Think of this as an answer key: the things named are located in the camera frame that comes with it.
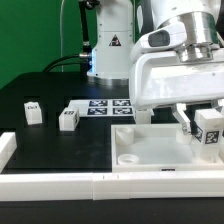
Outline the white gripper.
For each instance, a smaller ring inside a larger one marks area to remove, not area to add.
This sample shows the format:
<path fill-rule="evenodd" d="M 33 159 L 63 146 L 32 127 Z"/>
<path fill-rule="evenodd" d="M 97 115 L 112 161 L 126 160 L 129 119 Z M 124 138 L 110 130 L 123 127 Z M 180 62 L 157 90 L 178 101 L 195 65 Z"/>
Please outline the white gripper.
<path fill-rule="evenodd" d="M 184 103 L 217 99 L 213 107 L 224 114 L 224 49 L 214 51 L 211 61 L 194 63 L 181 63 L 175 51 L 142 55 L 130 73 L 129 96 L 137 110 L 174 104 L 173 116 L 190 135 Z"/>

